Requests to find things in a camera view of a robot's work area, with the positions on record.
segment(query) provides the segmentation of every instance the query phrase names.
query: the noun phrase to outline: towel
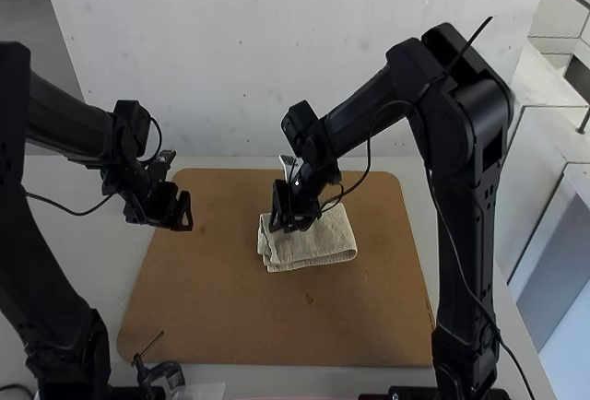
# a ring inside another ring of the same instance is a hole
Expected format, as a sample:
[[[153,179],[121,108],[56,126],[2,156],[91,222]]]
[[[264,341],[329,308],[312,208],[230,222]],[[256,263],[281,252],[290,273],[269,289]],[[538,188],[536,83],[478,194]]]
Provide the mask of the towel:
[[[336,264],[357,256],[357,243],[342,204],[323,213],[304,232],[270,233],[269,219],[270,214],[261,214],[258,226],[258,253],[269,273]]]

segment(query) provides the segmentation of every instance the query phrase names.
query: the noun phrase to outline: white table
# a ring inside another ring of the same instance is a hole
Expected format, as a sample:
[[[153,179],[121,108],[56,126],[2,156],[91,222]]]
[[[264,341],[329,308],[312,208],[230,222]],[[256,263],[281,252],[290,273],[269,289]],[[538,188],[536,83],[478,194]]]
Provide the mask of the white table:
[[[340,165],[343,170],[363,170],[366,159],[342,159]],[[186,167],[277,168],[278,163],[271,158],[178,158],[171,172]],[[436,310],[439,292],[436,217],[422,161],[414,157],[375,159],[373,169],[390,171],[401,182],[431,305]],[[23,183],[29,191],[76,210],[93,206],[101,199],[99,174],[61,157],[27,157]],[[30,205],[43,236],[70,282],[90,306],[99,310],[107,325],[111,338],[112,384],[134,383],[134,371],[117,354],[115,340],[153,229],[125,224],[121,214],[123,203],[118,198],[86,218],[70,217],[43,203],[31,202]],[[525,368],[537,399],[554,400],[537,353],[497,268],[494,299],[504,339]],[[0,382],[21,381],[32,386],[32,379],[24,368],[22,345],[4,318],[0,320],[0,349]],[[226,383],[226,400],[272,395],[354,398],[361,393],[386,393],[393,384],[434,385],[432,369],[234,365],[184,365],[183,368],[188,383]],[[498,368],[496,386],[505,389],[513,400],[526,400],[528,396],[520,376],[503,352]]]

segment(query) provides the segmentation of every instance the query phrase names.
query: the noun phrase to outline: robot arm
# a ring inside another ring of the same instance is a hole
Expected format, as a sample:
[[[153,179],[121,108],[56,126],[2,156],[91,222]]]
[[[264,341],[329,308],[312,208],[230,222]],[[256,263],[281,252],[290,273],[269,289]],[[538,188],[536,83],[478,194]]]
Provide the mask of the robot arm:
[[[461,275],[493,320],[495,198],[513,114],[506,84],[474,49],[463,53],[465,47],[463,37],[442,24],[421,41],[389,50],[385,68],[321,119],[306,101],[291,107],[281,127],[303,163],[290,180],[273,184],[269,227],[309,226],[321,216],[319,194],[339,182],[337,159],[408,118],[439,210],[432,356],[439,393],[453,400],[483,398],[496,380],[499,342]]]
[[[141,388],[109,386],[107,329],[68,282],[21,185],[28,140],[100,170],[103,194],[125,200],[128,222],[190,230],[190,195],[177,197],[177,186],[165,182],[175,153],[137,160],[150,120],[134,100],[119,100],[110,113],[72,98],[30,71],[26,47],[0,42],[0,311],[25,346],[42,399],[154,400],[164,395],[149,385],[156,374],[183,382],[180,366],[169,362],[156,372],[142,365]]]

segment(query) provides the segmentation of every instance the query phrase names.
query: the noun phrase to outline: cork board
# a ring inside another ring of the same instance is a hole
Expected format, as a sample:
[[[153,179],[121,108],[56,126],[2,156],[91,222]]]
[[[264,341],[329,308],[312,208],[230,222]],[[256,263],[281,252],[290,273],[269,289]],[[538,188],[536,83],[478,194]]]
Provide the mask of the cork board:
[[[345,187],[360,173],[344,172]],[[343,203],[352,262],[270,274],[256,253],[273,170],[179,171],[192,232],[156,229],[117,338],[126,360],[430,366],[433,318],[397,178],[371,172]],[[326,190],[326,196],[336,187]]]

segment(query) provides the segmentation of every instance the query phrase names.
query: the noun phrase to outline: black cable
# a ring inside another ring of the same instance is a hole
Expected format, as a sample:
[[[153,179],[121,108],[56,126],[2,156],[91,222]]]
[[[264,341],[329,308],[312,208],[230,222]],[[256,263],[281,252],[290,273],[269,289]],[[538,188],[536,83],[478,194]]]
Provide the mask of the black cable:
[[[414,106],[411,102],[409,102],[407,100],[396,99],[396,100],[390,100],[389,102],[382,105],[379,110],[377,110],[377,112],[372,117],[371,127],[369,129],[369,136],[367,137],[367,168],[362,173],[360,178],[355,182],[354,185],[352,185],[346,191],[343,191],[340,194],[330,197],[328,200],[326,200],[324,202],[324,205],[329,204],[330,202],[333,202],[337,199],[338,199],[338,201],[341,200],[342,197],[344,197],[345,195],[350,194],[354,190],[356,190],[360,186],[360,184],[365,180],[365,178],[369,174],[369,171],[371,170],[371,139],[373,136],[373,132],[375,130],[375,125],[377,124],[377,117],[379,116],[379,114],[381,114],[381,112],[383,112],[387,107],[389,107],[391,105],[407,105],[410,108]]]
[[[336,205],[338,205],[340,203],[340,201],[342,200],[342,198],[345,195],[352,193],[365,180],[365,178],[369,174],[369,171],[371,170],[371,138],[372,138],[373,132],[375,130],[375,125],[377,124],[377,117],[379,117],[379,114],[381,114],[381,112],[383,110],[385,110],[387,107],[389,107],[391,105],[400,105],[400,104],[401,105],[407,105],[410,108],[413,107],[413,104],[411,102],[407,101],[407,100],[402,100],[402,99],[390,100],[389,102],[386,102],[385,104],[383,104],[381,106],[381,108],[379,108],[379,110],[377,110],[377,112],[373,115],[372,121],[371,121],[371,127],[369,128],[369,136],[367,137],[367,168],[362,173],[362,175],[360,176],[360,178],[352,186],[350,186],[350,188],[348,188],[346,191],[344,190],[344,186],[342,186],[342,184],[339,183],[338,185],[340,186],[340,193],[338,193],[336,195],[333,195],[332,197],[328,198],[320,206],[320,209],[315,212],[315,214],[304,214],[303,216],[307,216],[307,217],[312,218],[311,221],[310,221],[310,223],[304,229],[302,229],[301,227],[299,227],[297,225],[297,223],[295,222],[295,217],[293,216],[293,210],[291,209],[291,189],[290,189],[290,183],[291,183],[291,179],[292,179],[293,170],[295,169],[295,165],[292,165],[291,166],[291,171],[289,173],[289,182],[288,182],[288,187],[289,188],[287,190],[287,197],[288,197],[288,201],[289,201],[289,213],[291,215],[291,219],[293,220],[293,226],[296,229],[298,229],[299,231],[306,231],[306,230],[308,230],[310,228],[310,226],[313,224],[313,222],[318,218],[318,216],[320,216],[321,214],[325,213],[326,211],[331,210]],[[325,209],[325,207],[328,204],[331,204],[332,202],[335,202],[335,203],[332,206],[330,206],[329,208]]]
[[[457,268],[459,269],[459,275],[461,276],[461,281],[463,282],[463,285],[467,291],[467,294],[476,303],[476,305],[479,307],[479,310],[481,311],[481,313],[484,315],[484,317],[486,317],[486,320],[491,324],[491,327],[493,329],[494,335],[496,336],[496,339],[500,343],[501,347],[504,348],[506,353],[508,353],[508,355],[510,356],[510,358],[514,362],[514,365],[518,369],[518,372],[520,373],[520,376],[523,379],[523,382],[525,383],[525,387],[526,387],[526,390],[528,391],[529,397],[531,398],[531,400],[535,400],[535,395],[533,394],[533,390],[531,389],[528,379],[526,378],[525,371],[523,370],[522,366],[520,365],[518,358],[515,356],[513,351],[508,347],[508,345],[506,345],[506,343],[504,342],[504,339],[502,338],[502,334],[500,332],[500,328],[498,327],[498,324],[496,324],[496,321],[494,320],[494,318],[492,317],[490,312],[486,309],[486,307],[481,302],[481,300],[479,300],[476,297],[476,295],[473,293],[473,291],[469,288],[469,285],[467,284],[465,274],[463,272],[463,266],[461,266],[459,252],[457,251],[457,247],[454,243],[453,236],[451,235],[451,230],[449,229],[449,226],[446,223],[446,219],[444,218],[443,212],[441,211],[441,209],[439,207],[439,203],[436,200],[436,197],[434,195],[432,182],[431,182],[431,175],[430,175],[430,172],[428,171],[428,168],[426,167],[426,164],[425,164],[425,170],[426,170],[426,181],[428,183],[428,188],[431,193],[432,202],[434,203],[434,207],[436,208],[436,212],[439,215],[439,217],[441,218],[442,225],[444,226],[444,229],[446,230],[446,232],[449,236],[449,240],[451,241],[451,245],[453,246],[454,259],[456,260]]]
[[[10,383],[10,384],[5,384],[4,386],[0,386],[0,393],[2,393],[3,391],[12,391],[12,390],[20,391],[20,392],[26,394],[30,400],[33,400],[33,398],[35,398],[35,395],[33,394],[33,392],[24,384]]]
[[[82,217],[82,216],[87,216],[88,214],[96,211],[97,209],[99,209],[101,206],[103,206],[104,204],[106,204],[109,199],[111,197],[114,196],[114,194],[109,194],[107,195],[104,199],[102,199],[98,204],[96,204],[95,206],[93,206],[91,209],[88,209],[86,211],[82,211],[80,213],[76,212],[76,211],[72,211],[69,208],[66,208],[65,206],[58,204],[57,202],[54,202],[51,199],[48,199],[47,197],[43,197],[42,195],[38,195],[38,194],[34,194],[34,193],[29,193],[26,192],[25,195],[29,198],[29,199],[35,199],[35,200],[39,200],[45,204],[49,204],[51,206],[55,206],[56,208],[61,209],[62,211],[65,211],[67,214],[70,214],[72,216],[78,216],[78,217]]]
[[[492,17],[489,17],[479,26],[479,28],[476,30],[476,32],[473,34],[473,36],[471,36],[469,41],[466,42],[465,46],[458,53],[459,57],[460,57],[460,55],[463,55],[466,52],[466,50],[468,49],[468,47],[471,46],[471,44],[473,43],[475,38],[490,23],[491,20],[492,20]],[[459,59],[458,57],[455,57],[453,59],[453,61],[449,65],[447,65],[447,67],[444,69],[445,74],[443,76],[440,76],[437,79],[435,79],[434,81],[432,81],[431,83],[427,84],[427,87],[424,88],[420,92],[420,95],[411,110],[411,112],[416,111],[420,120],[422,121],[422,127],[425,130],[424,131],[424,147],[425,147],[425,149],[424,149],[424,170],[426,172],[426,182],[428,184],[429,193],[431,194],[431,199],[432,199],[432,202],[434,203],[434,207],[436,208],[437,215],[440,217],[440,219],[442,221],[442,225],[444,226],[444,229],[446,230],[446,233],[449,236],[449,240],[451,241],[451,245],[453,247],[453,252],[454,252],[454,259],[456,260],[457,268],[459,270],[459,276],[461,277],[461,281],[463,282],[463,286],[465,287],[466,292],[469,295],[469,297],[474,301],[474,303],[476,304],[476,306],[478,306],[478,308],[481,311],[481,313],[483,314],[483,316],[486,317],[486,320],[490,323],[493,333],[496,336],[496,340],[498,340],[498,343],[500,343],[501,347],[510,356],[511,360],[514,363],[514,366],[516,366],[516,368],[518,369],[518,372],[520,373],[520,376],[523,379],[523,383],[525,384],[525,387],[526,387],[529,397],[531,398],[531,400],[535,400],[535,395],[533,394],[533,390],[531,389],[530,383],[528,382],[528,379],[526,378],[525,371],[523,370],[522,366],[520,365],[518,358],[515,356],[513,351],[510,349],[510,347],[508,347],[508,345],[506,345],[506,343],[504,342],[504,339],[502,338],[502,333],[500,331],[500,328],[498,327],[498,324],[496,324],[495,319],[492,317],[492,315],[486,309],[486,307],[481,302],[481,300],[479,300],[478,297],[476,297],[476,295],[473,293],[473,291],[471,290],[471,288],[467,284],[465,273],[463,272],[463,266],[461,266],[461,259],[459,257],[459,252],[457,251],[456,244],[454,243],[453,235],[451,234],[451,230],[449,228],[449,225],[447,224],[446,219],[444,218],[443,212],[441,211],[441,208],[439,206],[439,202],[436,199],[436,195],[434,192],[434,186],[432,185],[431,168],[430,168],[430,165],[431,165],[431,160],[430,160],[431,145],[430,145],[430,140],[429,140],[429,136],[428,136],[428,131],[426,131],[426,120],[424,119],[424,115],[422,114],[421,110],[419,109],[419,103],[421,102],[422,98],[424,97],[424,95],[426,94],[426,92],[428,91],[428,89],[430,88],[430,86],[433,83],[438,82],[439,80],[442,80],[445,77],[448,77],[450,75],[451,70],[453,69],[453,66],[457,63],[458,59]],[[478,202],[475,202],[475,204],[477,205],[479,212],[481,213],[481,216],[483,217],[483,209],[481,208],[481,206],[479,206]]]
[[[154,160],[156,160],[156,157],[159,154],[159,151],[162,148],[162,130],[159,127],[158,122],[156,122],[156,119],[154,119],[153,117],[149,117],[149,120],[154,124],[154,126],[156,127],[156,130],[158,131],[158,148],[156,148],[156,152],[149,158],[146,160],[141,160],[139,163],[141,163],[144,167],[146,167],[147,165],[149,165],[150,163],[152,163]]]

